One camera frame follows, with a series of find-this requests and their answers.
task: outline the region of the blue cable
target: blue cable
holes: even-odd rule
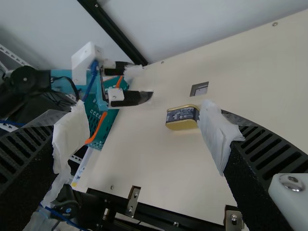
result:
[[[22,124],[22,123],[15,123],[15,122],[12,122],[12,121],[9,121],[9,120],[0,120],[0,124],[10,124],[10,125],[13,125],[13,126],[20,126],[20,127],[25,125],[25,124]]]
[[[57,211],[54,211],[53,209],[49,208],[49,207],[45,207],[45,209],[47,209],[48,211],[50,211],[52,214],[56,215],[57,217],[61,218],[62,220],[65,220],[67,224],[74,226],[77,229],[80,230],[84,230],[84,231],[89,231],[87,229],[83,229],[81,227],[79,227],[77,224],[75,224],[74,222],[72,222],[71,220],[67,219],[66,217],[62,216],[60,213],[58,213]]]
[[[88,88],[87,88],[87,90],[86,90],[85,95],[82,97],[82,101],[83,101],[83,102],[87,99],[88,94],[89,94],[89,92],[90,92],[90,90],[91,90],[91,88],[92,88],[92,85],[93,85],[93,83],[94,83],[94,81],[95,81],[95,78],[96,78],[96,76],[97,76],[97,67],[98,67],[98,64],[99,64],[98,61],[97,61],[97,60],[94,60],[94,61],[92,62],[92,64],[91,64],[91,66],[90,66],[91,73],[92,73],[92,79],[91,79],[91,81],[90,81],[90,84],[88,85]]]

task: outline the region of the white tissue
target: white tissue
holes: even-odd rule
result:
[[[231,152],[231,142],[244,141],[245,138],[239,126],[230,123],[221,114],[221,109],[210,100],[203,101],[197,123],[216,167],[223,176]]]
[[[143,71],[142,65],[126,66],[124,71],[124,80],[131,85],[133,78],[141,75]]]
[[[53,172],[59,174],[52,183],[44,200],[41,202],[45,207],[56,199],[61,188],[69,182],[71,168],[68,165],[69,157],[78,151],[90,136],[89,122],[84,103],[79,100],[72,107],[70,113],[64,115],[54,124],[52,147],[53,147]]]

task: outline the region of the black metal frame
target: black metal frame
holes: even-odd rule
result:
[[[128,205],[128,199],[94,189],[88,189],[87,193],[101,198],[103,201],[105,201],[105,208],[109,209],[107,216],[102,222],[102,227],[104,228],[104,230],[109,229],[122,231],[132,230],[133,228],[145,231],[153,230],[142,225],[130,223],[115,218],[116,213],[125,214]],[[225,230],[224,226],[222,225],[192,218],[183,214],[171,212],[143,203],[138,203],[137,209],[134,214],[134,219],[168,231]]]
[[[112,21],[108,14],[100,7],[96,0],[78,0],[93,19],[106,31],[134,64],[146,66],[148,62]]]

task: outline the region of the bolt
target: bolt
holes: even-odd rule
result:
[[[292,181],[292,182],[294,182],[294,183],[298,183],[298,179],[295,178],[295,177],[288,176],[288,180],[289,180],[289,181]]]
[[[235,214],[231,214],[231,221],[236,221],[237,220],[237,216]]]

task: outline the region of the white ceiling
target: white ceiling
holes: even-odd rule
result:
[[[308,8],[308,0],[100,0],[151,63]]]
[[[0,44],[34,67],[70,69],[72,55],[89,41],[103,48],[104,57],[130,62],[77,0],[0,3]]]

